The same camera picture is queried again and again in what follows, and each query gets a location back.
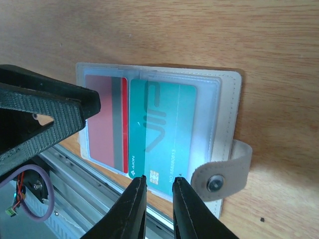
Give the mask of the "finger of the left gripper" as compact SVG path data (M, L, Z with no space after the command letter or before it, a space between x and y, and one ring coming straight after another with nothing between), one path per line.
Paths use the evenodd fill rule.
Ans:
M1 65L1 174L82 130L100 109L94 90Z

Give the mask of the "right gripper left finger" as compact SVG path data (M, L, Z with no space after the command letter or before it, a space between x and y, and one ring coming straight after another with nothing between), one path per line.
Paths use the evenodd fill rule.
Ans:
M146 235L146 176L134 178L86 239L144 239Z

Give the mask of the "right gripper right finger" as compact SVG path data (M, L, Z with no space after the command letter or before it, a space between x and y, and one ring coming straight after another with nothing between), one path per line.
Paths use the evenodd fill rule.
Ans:
M185 178L175 178L172 192L176 239L238 238L211 213Z

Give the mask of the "white card holder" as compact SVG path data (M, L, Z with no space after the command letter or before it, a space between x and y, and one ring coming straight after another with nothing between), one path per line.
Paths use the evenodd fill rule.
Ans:
M242 86L242 77L238 72L78 63L76 65L76 83L78 86L87 88L86 75L114 76L127 79L128 119L130 83L133 79L196 87L188 171L186 176L178 177L183 177L190 183L207 208L216 217L221 214L223 199L241 191L246 186L252 159L252 148L250 145L234 139ZM116 174L131 178L129 169L128 173L121 173L90 158L87 123L88 120L85 128L79 133L82 157ZM172 201L172 196L167 197L151 189L149 185L148 189L154 195Z

